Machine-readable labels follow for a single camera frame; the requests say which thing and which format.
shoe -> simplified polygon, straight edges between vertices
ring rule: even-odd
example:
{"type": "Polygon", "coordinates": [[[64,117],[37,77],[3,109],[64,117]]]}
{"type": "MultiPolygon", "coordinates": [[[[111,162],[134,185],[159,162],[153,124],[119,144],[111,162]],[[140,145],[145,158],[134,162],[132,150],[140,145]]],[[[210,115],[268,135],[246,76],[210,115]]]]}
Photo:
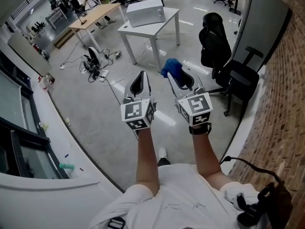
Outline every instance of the shoe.
{"type": "Polygon", "coordinates": [[[110,20],[108,21],[109,24],[115,23],[115,22],[116,22],[116,20],[114,20],[114,19],[110,19],[110,20]]]}
{"type": "Polygon", "coordinates": [[[159,148],[159,159],[167,158],[167,151],[164,147],[159,148]]]}

railing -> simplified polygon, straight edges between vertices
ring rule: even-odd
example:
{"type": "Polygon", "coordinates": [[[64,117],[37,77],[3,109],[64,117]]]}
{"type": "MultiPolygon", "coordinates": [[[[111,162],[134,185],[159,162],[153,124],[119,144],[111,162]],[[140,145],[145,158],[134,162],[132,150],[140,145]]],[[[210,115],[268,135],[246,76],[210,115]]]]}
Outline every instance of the railing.
{"type": "Polygon", "coordinates": [[[11,18],[14,20],[22,10],[24,10],[33,0],[25,0],[16,10],[12,13],[11,18]]]}

sticker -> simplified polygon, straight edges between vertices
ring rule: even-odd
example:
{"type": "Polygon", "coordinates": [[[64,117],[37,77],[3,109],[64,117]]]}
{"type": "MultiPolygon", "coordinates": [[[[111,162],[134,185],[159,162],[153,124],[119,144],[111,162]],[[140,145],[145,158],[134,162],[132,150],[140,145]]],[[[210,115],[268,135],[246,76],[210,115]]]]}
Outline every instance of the sticker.
{"type": "Polygon", "coordinates": [[[210,118],[210,113],[211,112],[193,116],[193,125],[201,124],[203,122],[208,121],[210,118]]]}
{"type": "Polygon", "coordinates": [[[148,120],[149,124],[153,120],[153,113],[154,113],[153,105],[152,105],[151,102],[149,102],[148,109],[147,109],[147,112],[146,112],[146,119],[148,120]]]}
{"type": "Polygon", "coordinates": [[[131,119],[142,115],[142,104],[136,102],[125,106],[125,119],[131,119]]]}
{"type": "Polygon", "coordinates": [[[209,110],[210,107],[203,95],[196,96],[187,100],[193,114],[209,110]]]}
{"type": "Polygon", "coordinates": [[[132,130],[137,130],[147,127],[146,123],[143,120],[134,120],[126,123],[132,130]]]}
{"type": "Polygon", "coordinates": [[[190,122],[190,116],[188,115],[188,113],[182,108],[181,105],[180,106],[180,113],[183,115],[183,117],[186,119],[186,121],[189,123],[190,122]]]}

window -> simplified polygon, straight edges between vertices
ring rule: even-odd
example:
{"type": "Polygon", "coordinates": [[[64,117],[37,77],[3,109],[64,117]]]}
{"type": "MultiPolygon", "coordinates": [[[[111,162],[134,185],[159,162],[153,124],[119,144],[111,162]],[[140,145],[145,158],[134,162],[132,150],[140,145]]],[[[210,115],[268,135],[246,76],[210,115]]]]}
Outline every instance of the window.
{"type": "Polygon", "coordinates": [[[39,122],[29,77],[0,52],[0,172],[68,179],[39,122]]]}

white box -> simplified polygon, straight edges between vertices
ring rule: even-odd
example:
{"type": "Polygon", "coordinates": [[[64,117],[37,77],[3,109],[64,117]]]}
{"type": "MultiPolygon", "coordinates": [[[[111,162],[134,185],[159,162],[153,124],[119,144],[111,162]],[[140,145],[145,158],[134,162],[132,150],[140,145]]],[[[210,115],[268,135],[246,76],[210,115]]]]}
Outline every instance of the white box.
{"type": "Polygon", "coordinates": [[[194,95],[178,100],[179,111],[190,124],[200,125],[207,122],[213,110],[209,93],[194,95]]]}
{"type": "Polygon", "coordinates": [[[161,0],[146,0],[128,6],[127,17],[132,27],[165,21],[161,0]]]}
{"type": "Polygon", "coordinates": [[[153,102],[149,98],[121,105],[122,121],[134,131],[149,128],[154,112],[153,102]]]}

